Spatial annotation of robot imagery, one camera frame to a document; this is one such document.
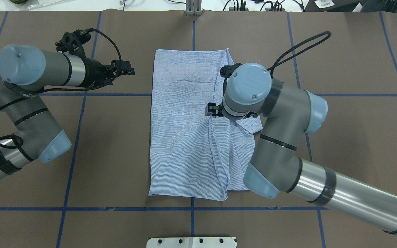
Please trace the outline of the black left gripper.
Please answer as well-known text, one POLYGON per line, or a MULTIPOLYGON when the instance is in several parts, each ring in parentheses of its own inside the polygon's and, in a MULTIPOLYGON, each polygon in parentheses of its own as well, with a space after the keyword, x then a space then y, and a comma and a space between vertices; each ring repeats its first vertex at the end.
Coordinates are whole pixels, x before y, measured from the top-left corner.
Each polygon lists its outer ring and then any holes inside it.
POLYGON ((88 58, 83 45, 90 41, 91 33, 95 32, 106 38, 113 47, 116 44, 98 29, 76 30, 66 32, 55 43, 56 51, 63 54, 68 62, 68 77, 62 86, 80 88, 101 88, 111 85, 115 78, 123 75, 135 75, 129 61, 113 60, 110 65, 88 58))

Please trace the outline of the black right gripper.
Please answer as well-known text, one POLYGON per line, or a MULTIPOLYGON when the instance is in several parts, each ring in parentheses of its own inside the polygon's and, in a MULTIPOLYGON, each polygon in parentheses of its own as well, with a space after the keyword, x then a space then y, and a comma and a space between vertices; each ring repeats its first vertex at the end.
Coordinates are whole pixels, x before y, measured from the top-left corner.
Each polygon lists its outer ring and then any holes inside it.
POLYGON ((232 121, 258 117, 261 107, 261 65, 235 63, 223 66, 220 76, 224 78, 222 103, 207 103, 205 116, 224 116, 232 121))

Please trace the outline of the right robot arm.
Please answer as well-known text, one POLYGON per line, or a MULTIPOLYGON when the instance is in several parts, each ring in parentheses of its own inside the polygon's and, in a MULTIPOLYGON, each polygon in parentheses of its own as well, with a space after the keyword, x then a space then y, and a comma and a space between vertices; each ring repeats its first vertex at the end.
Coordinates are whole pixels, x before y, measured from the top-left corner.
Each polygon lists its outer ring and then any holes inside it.
POLYGON ((224 80, 222 100, 207 104, 207 116, 265 119, 243 177, 248 190, 268 199, 292 194, 397 237, 397 195, 297 155, 308 134, 325 121, 325 99, 276 79, 258 63, 225 65, 219 74, 224 80))

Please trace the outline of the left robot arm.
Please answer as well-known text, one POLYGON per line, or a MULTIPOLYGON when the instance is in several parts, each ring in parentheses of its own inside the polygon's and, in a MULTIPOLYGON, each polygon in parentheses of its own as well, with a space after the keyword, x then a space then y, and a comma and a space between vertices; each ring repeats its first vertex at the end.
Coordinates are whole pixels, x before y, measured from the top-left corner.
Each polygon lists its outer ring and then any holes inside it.
POLYGON ((83 45, 90 28, 66 32, 49 52, 30 45, 10 44, 0 52, 0 179, 20 171, 35 160, 42 163, 60 157, 72 147, 65 131, 40 98, 51 91, 93 91, 112 85, 122 75, 135 75, 118 58, 109 65, 88 58, 83 45))

